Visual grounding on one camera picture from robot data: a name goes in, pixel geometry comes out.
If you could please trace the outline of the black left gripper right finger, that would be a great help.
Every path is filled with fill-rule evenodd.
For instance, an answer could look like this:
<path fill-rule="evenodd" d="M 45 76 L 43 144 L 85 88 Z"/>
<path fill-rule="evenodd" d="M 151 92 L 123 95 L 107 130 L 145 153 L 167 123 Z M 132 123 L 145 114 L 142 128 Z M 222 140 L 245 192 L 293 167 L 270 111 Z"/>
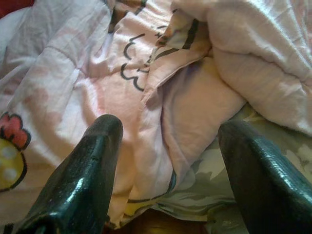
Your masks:
<path fill-rule="evenodd" d="M 271 140 L 244 121 L 227 121 L 218 142 L 249 233 L 312 232 L 312 184 Z"/>

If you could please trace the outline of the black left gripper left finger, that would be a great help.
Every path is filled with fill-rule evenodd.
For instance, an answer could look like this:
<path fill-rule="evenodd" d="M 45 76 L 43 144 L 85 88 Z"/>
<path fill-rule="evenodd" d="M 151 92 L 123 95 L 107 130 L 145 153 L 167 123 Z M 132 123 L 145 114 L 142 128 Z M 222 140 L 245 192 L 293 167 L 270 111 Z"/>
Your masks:
<path fill-rule="evenodd" d="M 19 234 L 100 234 L 109 221 L 123 126 L 101 115 L 54 170 L 17 229 Z"/>

